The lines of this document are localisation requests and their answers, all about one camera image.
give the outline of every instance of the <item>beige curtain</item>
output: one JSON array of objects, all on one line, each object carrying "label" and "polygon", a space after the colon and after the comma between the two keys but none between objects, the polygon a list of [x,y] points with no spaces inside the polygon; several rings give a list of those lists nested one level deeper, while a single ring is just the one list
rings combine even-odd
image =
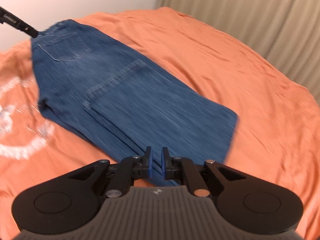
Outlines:
[{"label": "beige curtain", "polygon": [[229,33],[320,103],[320,0],[158,0]]}]

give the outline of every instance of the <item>bed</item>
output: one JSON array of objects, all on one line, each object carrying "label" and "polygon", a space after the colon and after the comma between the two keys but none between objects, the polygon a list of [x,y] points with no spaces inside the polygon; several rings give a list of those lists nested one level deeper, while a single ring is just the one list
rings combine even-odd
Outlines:
[{"label": "bed", "polygon": [[[77,20],[139,51],[202,96],[235,111],[225,164],[295,192],[297,233],[320,235],[320,111],[308,90],[252,49],[170,8],[96,13]],[[37,109],[30,41],[0,53],[0,238],[19,233],[11,215],[24,189],[106,154]],[[150,186],[137,181],[137,186]]]}]

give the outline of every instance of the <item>logo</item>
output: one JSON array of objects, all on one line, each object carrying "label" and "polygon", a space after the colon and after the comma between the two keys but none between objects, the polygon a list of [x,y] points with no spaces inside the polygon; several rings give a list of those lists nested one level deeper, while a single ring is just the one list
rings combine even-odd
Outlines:
[{"label": "logo", "polygon": [[10,22],[12,22],[12,23],[17,23],[17,21],[16,20],[14,20],[14,19],[12,19],[10,16],[8,16],[8,15],[4,15],[3,16],[4,18],[6,18],[6,19],[8,19]]},{"label": "logo", "polygon": [[152,192],[159,196],[163,191],[161,189],[157,188],[157,189],[153,190]]}]

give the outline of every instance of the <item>jeans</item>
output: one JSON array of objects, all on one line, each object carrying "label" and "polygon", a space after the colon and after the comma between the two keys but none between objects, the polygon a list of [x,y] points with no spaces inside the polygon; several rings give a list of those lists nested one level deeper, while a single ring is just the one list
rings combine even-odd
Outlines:
[{"label": "jeans", "polygon": [[41,114],[116,161],[151,146],[151,183],[176,185],[162,179],[162,147],[196,164],[224,161],[236,114],[99,30],[56,23],[32,39],[32,60]]}]

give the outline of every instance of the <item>white printed pattern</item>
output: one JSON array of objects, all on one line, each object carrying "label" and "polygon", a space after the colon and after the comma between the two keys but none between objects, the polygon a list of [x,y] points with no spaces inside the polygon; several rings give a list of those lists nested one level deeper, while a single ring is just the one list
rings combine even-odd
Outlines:
[{"label": "white printed pattern", "polygon": [[[33,77],[27,80],[22,80],[19,77],[15,77],[9,82],[0,86],[0,99],[5,93],[13,89],[17,84],[21,84],[23,87],[28,87],[33,83],[35,83],[35,79]],[[8,105],[3,108],[0,106],[0,139],[3,138],[7,133],[12,132],[13,121],[10,116],[15,110],[21,113],[21,111],[16,109],[16,106],[14,105]],[[39,134],[36,135],[27,145],[8,146],[0,144],[0,156],[17,160],[28,159],[34,153],[47,145],[47,140],[53,134],[53,132],[54,126],[49,123],[49,121],[45,121],[44,124],[38,128]]]}]

